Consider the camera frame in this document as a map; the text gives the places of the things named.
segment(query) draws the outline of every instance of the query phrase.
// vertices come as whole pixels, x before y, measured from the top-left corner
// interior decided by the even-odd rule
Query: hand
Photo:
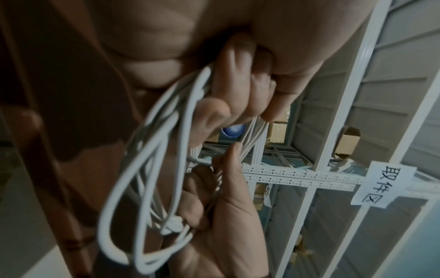
[[[191,145],[217,127],[272,121],[377,0],[88,0],[97,35],[145,114],[165,88],[215,60]]]
[[[212,219],[204,207],[217,186],[215,174],[208,167],[196,166],[187,175],[178,214],[198,231],[170,259],[172,277],[268,276],[263,229],[238,160],[241,148],[235,143],[224,156],[213,158],[214,168],[223,169],[223,183]]]

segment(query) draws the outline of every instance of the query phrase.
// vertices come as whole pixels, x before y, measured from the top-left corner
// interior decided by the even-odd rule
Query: white cable
[[[189,132],[197,101],[210,90],[212,65],[193,72],[172,85],[156,102],[127,145],[121,161],[120,176],[111,191],[98,222],[98,244],[102,252],[111,260],[123,264],[134,264],[142,274],[154,273],[174,253],[183,248],[192,238],[194,230],[176,216],[182,194],[183,178],[187,171],[187,159],[194,163],[196,158],[187,157]],[[263,134],[267,123],[254,118],[247,125],[242,136],[240,159],[243,160]],[[165,210],[156,182],[173,132],[177,131],[176,175],[170,207]],[[221,173],[218,174],[219,185]],[[116,207],[126,195],[139,206],[136,231],[133,241],[133,254],[119,249],[110,237],[110,226]],[[207,211],[221,194],[217,190]],[[158,230],[161,235],[178,233],[174,243],[167,248],[144,254],[145,237],[149,229]]]

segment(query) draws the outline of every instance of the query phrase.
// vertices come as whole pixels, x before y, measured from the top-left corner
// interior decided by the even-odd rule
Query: white wire
[[[187,157],[187,149],[194,109],[197,101],[210,90],[211,73],[212,65],[209,65],[201,71],[183,77],[156,102],[143,125],[127,145],[126,153],[121,161],[121,174],[99,217],[97,237],[102,252],[117,263],[134,264],[142,274],[154,273],[174,253],[190,242],[195,233],[195,230],[184,223],[181,217],[176,216],[176,211],[182,194],[187,159],[194,163],[210,165],[201,163],[196,158]],[[259,117],[254,118],[247,125],[241,139],[243,148],[240,160],[246,157],[255,142],[264,133],[267,125]],[[157,191],[156,183],[170,136],[175,131],[177,131],[178,139],[176,176],[173,182],[170,207],[166,211]],[[221,185],[221,172],[218,173],[218,181]],[[124,193],[139,205],[133,254],[119,249],[110,236],[111,221]],[[217,190],[206,211],[214,206],[219,194],[221,191]],[[169,247],[145,254],[143,249],[149,229],[158,230],[162,235],[178,233],[178,236]]]

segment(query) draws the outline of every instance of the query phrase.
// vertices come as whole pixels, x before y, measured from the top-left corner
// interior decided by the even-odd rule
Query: white paper sign
[[[272,204],[270,203],[270,191],[272,190],[272,185],[273,184],[266,185],[266,191],[264,191],[263,195],[263,204],[267,207],[272,207]]]
[[[352,205],[386,208],[411,184],[417,168],[372,161],[365,181],[352,198]]]

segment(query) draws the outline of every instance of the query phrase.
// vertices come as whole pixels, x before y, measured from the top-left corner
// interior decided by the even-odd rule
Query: blue object
[[[241,134],[243,134],[245,128],[246,128],[245,124],[233,125],[233,126],[222,128],[221,132],[229,138],[237,138]]]

